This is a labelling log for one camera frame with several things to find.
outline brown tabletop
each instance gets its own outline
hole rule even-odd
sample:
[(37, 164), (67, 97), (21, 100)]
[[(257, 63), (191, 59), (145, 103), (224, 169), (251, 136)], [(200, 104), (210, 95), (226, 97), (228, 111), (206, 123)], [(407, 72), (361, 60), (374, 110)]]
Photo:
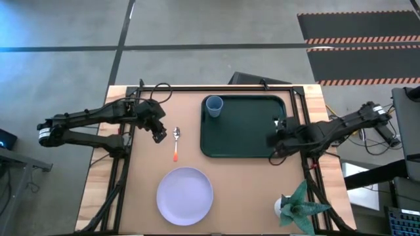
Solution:
[[(319, 85), (303, 85), (311, 122), (327, 119), (324, 99)], [(125, 96), (127, 86), (112, 86), (106, 102)], [(266, 159), (214, 159), (206, 157), (200, 149), (201, 101), (209, 94), (271, 94), (279, 96), (286, 105), (287, 116), (293, 116), (287, 91), (174, 91), (172, 98), (162, 104), (166, 116), (161, 120), (168, 129), (168, 137), (155, 144), (149, 132), (136, 130), (123, 210), (120, 233), (176, 234), (176, 233), (301, 233), (294, 225), (279, 227), (274, 214), (274, 202), (281, 194), (290, 195), (303, 181), (299, 154), (289, 157), (275, 167)], [(153, 98), (163, 100), (168, 92), (155, 92)], [(149, 92), (142, 92), (148, 98)], [(302, 107), (298, 110), (301, 120)], [(177, 162), (173, 162), (174, 138), (171, 131), (180, 127), (182, 137), (178, 143)], [(101, 124), (99, 135), (117, 133), (118, 125)], [(93, 153), (92, 161), (106, 154), (102, 149)], [(105, 158), (93, 166), (87, 177), (76, 229), (83, 228), (96, 214), (105, 200), (112, 165)], [(156, 205), (156, 190), (161, 179), (178, 167), (195, 167), (210, 179), (214, 201), (207, 216), (192, 226), (175, 226), (167, 222)], [(344, 184), (340, 162), (336, 157), (324, 155), (320, 168), (325, 192), (334, 209), (350, 226), (354, 218)], [(110, 223), (114, 221), (114, 206)]]

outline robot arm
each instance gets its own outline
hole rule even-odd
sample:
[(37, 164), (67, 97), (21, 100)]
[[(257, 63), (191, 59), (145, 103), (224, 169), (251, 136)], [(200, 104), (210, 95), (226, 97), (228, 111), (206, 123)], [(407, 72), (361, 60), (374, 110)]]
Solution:
[(159, 103), (148, 99), (135, 104), (133, 98), (122, 98), (108, 103), (101, 108), (55, 115), (38, 124), (39, 143), (45, 147), (58, 147), (63, 144), (76, 144), (104, 148), (110, 157), (121, 157), (126, 154), (122, 135), (113, 134), (108, 137), (70, 131), (71, 128), (83, 127), (106, 122), (109, 124), (129, 123), (138, 128), (151, 130), (153, 139), (160, 143), (166, 137), (166, 128), (159, 121), (165, 116)]
[(391, 116), (373, 102), (332, 121), (299, 125), (294, 117), (289, 117), (278, 122), (276, 133), (268, 136), (266, 143), (275, 148), (279, 157), (287, 157), (298, 151), (304, 151), (310, 157), (319, 157), (332, 142), (343, 140), (361, 128), (386, 125), (390, 119)]

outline gray floor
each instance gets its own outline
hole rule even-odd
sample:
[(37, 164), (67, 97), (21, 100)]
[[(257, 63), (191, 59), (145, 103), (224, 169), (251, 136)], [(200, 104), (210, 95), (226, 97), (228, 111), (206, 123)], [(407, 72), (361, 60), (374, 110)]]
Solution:
[[(127, 4), (0, 0), (0, 32), (6, 32), (0, 33), (0, 47), (117, 45)], [(403, 9), (412, 9), (408, 0), (137, 0), (126, 45), (301, 43), (297, 13)], [(34, 172), (41, 190), (27, 192), (13, 235), (72, 232), (92, 149), (41, 147), (36, 124), (57, 113), (101, 106), (114, 53), (0, 53), (0, 127), (19, 137), (16, 151), (54, 163), (51, 173)], [(148, 84), (226, 84), (235, 71), (314, 83), (305, 50), (282, 49), (124, 52), (116, 84), (136, 85), (140, 78)], [(403, 85), (325, 87), (323, 92), (326, 102), (344, 115), (369, 100), (391, 103), (393, 87)], [(394, 150), (370, 156), (349, 142), (339, 154), (375, 165), (402, 158), (402, 152)]]

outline plate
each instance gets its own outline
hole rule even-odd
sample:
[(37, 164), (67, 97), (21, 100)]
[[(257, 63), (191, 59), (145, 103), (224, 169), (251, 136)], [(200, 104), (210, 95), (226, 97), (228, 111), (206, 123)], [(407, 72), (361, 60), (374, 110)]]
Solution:
[(209, 212), (213, 203), (213, 187), (198, 169), (176, 168), (160, 182), (156, 202), (167, 221), (178, 226), (190, 226)]

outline cup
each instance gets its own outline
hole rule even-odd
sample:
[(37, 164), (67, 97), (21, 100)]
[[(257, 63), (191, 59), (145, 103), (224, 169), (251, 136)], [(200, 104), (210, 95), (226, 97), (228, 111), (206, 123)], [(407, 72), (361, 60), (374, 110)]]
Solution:
[(223, 107), (223, 99), (219, 96), (210, 96), (205, 101), (205, 106), (211, 117), (218, 117)]

